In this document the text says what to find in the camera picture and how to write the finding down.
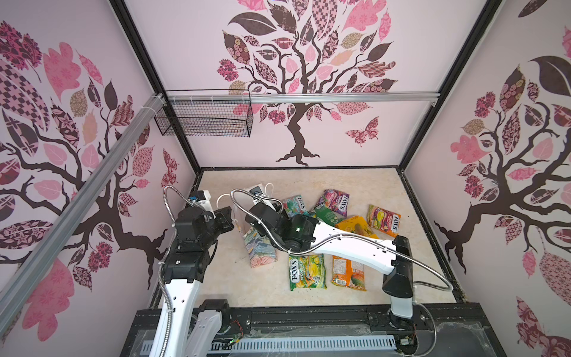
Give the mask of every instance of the butterfly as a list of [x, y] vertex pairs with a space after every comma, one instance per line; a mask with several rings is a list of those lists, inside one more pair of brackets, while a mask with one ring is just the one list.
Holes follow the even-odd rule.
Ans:
[[345, 134], [349, 135], [351, 138], [354, 138], [355, 142], [362, 147], [362, 144], [367, 141], [367, 137], [369, 137], [369, 139], [379, 139], [377, 138], [379, 131], [375, 129], [377, 125], [379, 125], [379, 117], [373, 118], [373, 120], [367, 124], [365, 130], [349, 130]]
[[176, 182], [175, 171], [180, 164], [178, 164], [175, 159], [171, 159], [171, 155], [167, 153], [165, 149], [163, 149], [163, 158], [164, 163], [167, 165], [167, 172], [164, 173], [163, 179], [160, 181], [160, 185], [164, 187]]

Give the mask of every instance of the tree decal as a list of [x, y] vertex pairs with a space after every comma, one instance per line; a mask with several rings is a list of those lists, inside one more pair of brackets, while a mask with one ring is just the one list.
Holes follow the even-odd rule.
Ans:
[[[97, 67], [88, 58], [75, 55], [71, 46], [64, 42], [59, 44], [60, 53], [49, 49], [49, 54], [43, 54], [43, 67], [56, 95], [42, 98], [18, 71], [27, 69], [25, 64], [37, 67], [42, 54], [34, 57], [36, 63], [24, 56], [23, 50], [20, 57], [25, 59], [24, 62], [15, 51], [7, 52], [8, 44], [19, 48], [17, 46], [26, 42], [35, 42], [28, 35], [19, 42], [21, 36], [6, 22], [0, 26], [0, 37], [3, 39], [0, 54], [13, 64], [0, 57], [0, 120], [7, 128], [4, 137], [9, 135], [11, 139], [11, 142], [0, 143], [0, 222], [10, 217], [20, 205], [31, 209], [25, 221], [0, 229], [0, 248], [14, 250], [10, 257], [0, 255], [0, 264], [20, 264], [31, 252], [18, 254], [18, 250], [31, 247], [44, 237], [52, 226], [47, 220], [61, 215], [74, 199], [109, 153], [111, 140], [120, 138], [117, 128], [129, 125], [134, 111], [130, 95], [119, 103], [111, 80], [102, 85], [103, 77]], [[88, 76], [80, 77], [82, 68]], [[89, 82], [80, 83], [81, 78]], [[66, 90], [74, 90], [69, 104], [60, 101]], [[151, 240], [123, 228], [123, 220], [132, 219], [129, 209], [137, 204], [136, 192], [148, 185], [148, 180], [143, 177], [149, 172], [152, 161], [153, 147], [144, 147], [149, 132], [147, 126], [97, 197], [97, 212], [79, 224], [74, 237], [63, 248], [74, 252], [65, 265], [69, 277], [73, 276], [80, 286], [92, 289], [92, 275], [109, 266], [114, 252], [131, 248], [146, 254], [150, 286], [153, 263], [163, 256], [159, 248], [164, 232]], [[38, 160], [38, 152], [44, 153], [48, 161]], [[168, 179], [174, 182], [176, 176], [171, 171], [176, 170], [178, 164], [167, 155], [165, 152], [170, 173]], [[14, 181], [20, 175], [29, 178], [15, 185]], [[35, 323], [30, 321], [25, 323], [31, 327]], [[53, 331], [48, 336], [42, 335], [41, 340], [47, 339]]]
[[[269, 3], [260, 0], [238, 0], [249, 10], [233, 17], [229, 24], [241, 26], [246, 36], [223, 31], [224, 45], [232, 60], [222, 59], [217, 72], [230, 84], [230, 94], [253, 93], [367, 93], [386, 92], [396, 82], [378, 79], [394, 68], [396, 62], [379, 62], [391, 43], [382, 42], [391, 28], [386, 0], [344, 0], [352, 7], [345, 22], [338, 21], [337, 0], [293, 0]], [[247, 77], [237, 80], [238, 76]], [[363, 83], [357, 84], [358, 77]], [[286, 123], [293, 136], [294, 148], [277, 161], [295, 158], [300, 165], [304, 157], [319, 157], [305, 148], [300, 122], [307, 118], [323, 120], [327, 113], [336, 121], [341, 114], [357, 114], [370, 108], [366, 103], [338, 103], [337, 109], [322, 103], [282, 103], [252, 105], [260, 122]], [[241, 107], [234, 114], [246, 115]], [[376, 137], [376, 125], [365, 131], [346, 134], [362, 145]]]
[[[544, 56], [530, 62], [539, 65], [543, 90], [562, 95], [561, 99], [571, 97], [571, 64], [566, 59]], [[571, 214], [571, 177], [564, 174], [571, 161], [571, 109], [542, 102], [541, 87], [527, 81], [518, 66], [500, 95], [488, 92], [476, 101], [478, 118], [462, 127], [468, 136], [451, 145], [457, 159], [467, 164], [458, 176], [465, 179], [465, 192], [471, 198], [468, 215], [459, 231], [435, 224], [448, 238], [444, 245], [448, 260], [454, 250], [466, 273], [463, 245], [483, 215], [497, 215], [494, 229], [505, 230], [506, 244], [523, 236], [522, 266], [528, 276], [535, 273], [536, 259], [541, 257], [538, 265], [546, 283], [571, 304], [571, 263], [548, 251], [571, 253], [571, 223], [551, 215]], [[532, 227], [544, 248], [542, 256], [530, 242]]]

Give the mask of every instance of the candy bag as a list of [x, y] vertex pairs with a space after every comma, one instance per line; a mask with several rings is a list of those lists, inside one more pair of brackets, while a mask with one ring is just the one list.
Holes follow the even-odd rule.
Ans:
[[332, 188], [323, 191], [323, 196], [317, 204], [324, 203], [327, 208], [337, 212], [343, 217], [347, 217], [347, 205], [349, 204], [349, 194], [337, 191]]
[[333, 256], [333, 279], [331, 282], [337, 286], [367, 291], [363, 265], [336, 255]]
[[339, 219], [332, 210], [325, 207], [323, 203], [315, 206], [315, 208], [309, 213], [312, 212], [315, 213], [317, 218], [321, 219], [323, 222], [327, 223], [332, 227], [335, 227], [337, 223], [341, 222], [341, 219]]
[[301, 195], [286, 198], [282, 201], [284, 205], [285, 212], [287, 216], [292, 218], [296, 214], [306, 214], [307, 209], [305, 208], [305, 203], [301, 199]]
[[289, 256], [289, 289], [297, 287], [325, 286], [325, 260], [323, 254], [307, 256]]
[[244, 234], [244, 243], [252, 268], [273, 263], [277, 260], [276, 248], [270, 244], [268, 236], [260, 236], [254, 227]]
[[400, 214], [369, 205], [369, 226], [395, 238], [399, 235]]
[[361, 216], [351, 217], [341, 221], [335, 227], [345, 231], [378, 239], [379, 237], [367, 226], [367, 221]]

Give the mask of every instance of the wall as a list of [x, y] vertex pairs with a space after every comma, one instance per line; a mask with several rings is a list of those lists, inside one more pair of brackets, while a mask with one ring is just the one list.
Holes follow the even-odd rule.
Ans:
[[[3, 287], [152, 95], [111, 7], [14, 1], [0, 27], [0, 283]], [[148, 306], [171, 232], [161, 186], [192, 183], [154, 122], [28, 299], [3, 356], [118, 355]], [[182, 203], [172, 197], [175, 211]]]
[[[127, 3], [166, 89], [285, 94], [437, 91], [485, 1]], [[250, 138], [189, 140], [202, 166], [397, 165], [427, 105], [257, 105]]]
[[571, 3], [527, 2], [506, 2], [407, 176], [507, 355], [567, 356]]

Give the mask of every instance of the wire basket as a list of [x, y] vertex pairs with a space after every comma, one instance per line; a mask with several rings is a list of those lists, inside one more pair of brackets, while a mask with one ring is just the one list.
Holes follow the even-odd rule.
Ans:
[[174, 114], [167, 115], [171, 110], [166, 106], [155, 116], [163, 135], [176, 135], [173, 119], [179, 121], [184, 135], [250, 137], [254, 115], [248, 90], [169, 91], [168, 101]]

